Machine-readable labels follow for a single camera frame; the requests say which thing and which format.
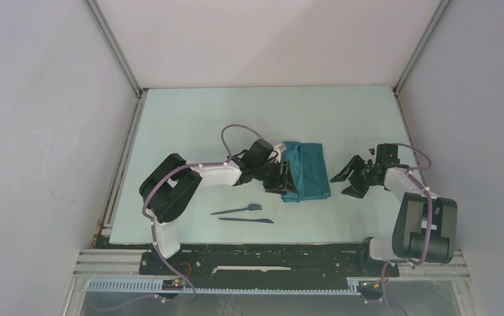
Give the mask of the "teal cloth napkin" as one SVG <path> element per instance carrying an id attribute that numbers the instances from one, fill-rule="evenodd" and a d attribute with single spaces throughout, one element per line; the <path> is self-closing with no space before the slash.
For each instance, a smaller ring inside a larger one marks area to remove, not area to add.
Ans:
<path id="1" fill-rule="evenodd" d="M 323 200 L 331 196 L 323 145 L 285 141 L 283 158 L 289 161 L 297 193 L 282 195 L 285 203 Z"/>

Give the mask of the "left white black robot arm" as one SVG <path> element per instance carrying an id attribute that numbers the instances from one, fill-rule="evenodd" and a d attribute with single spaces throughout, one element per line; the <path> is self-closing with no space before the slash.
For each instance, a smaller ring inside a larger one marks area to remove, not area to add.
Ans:
<path id="1" fill-rule="evenodd" d="M 177 219 L 184 213 L 198 188 L 240 186 L 259 180 L 264 191 L 284 195 L 298 193 L 284 144 L 271 145 L 258 139 L 249 149 L 228 154 L 214 163 L 189 163 L 178 153 L 170 154 L 140 185 L 142 214 L 150 221 L 152 246 L 158 252 L 155 266 L 173 274 L 181 265 Z"/>

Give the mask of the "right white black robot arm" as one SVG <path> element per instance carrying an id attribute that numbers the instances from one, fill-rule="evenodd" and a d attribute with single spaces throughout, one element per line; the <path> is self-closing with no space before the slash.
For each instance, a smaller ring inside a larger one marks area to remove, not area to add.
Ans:
<path id="1" fill-rule="evenodd" d="M 457 202 L 441 197 L 416 178 L 418 167 L 401 163 L 400 143 L 384 143 L 370 149 L 370 158 L 354 155 L 331 178 L 331 182 L 348 182 L 346 196 L 362 199 L 371 187 L 381 186 L 400 202 L 390 236 L 367 239 L 368 249 L 355 258 L 363 275 L 372 275 L 382 261 L 450 263 L 456 251 Z"/>

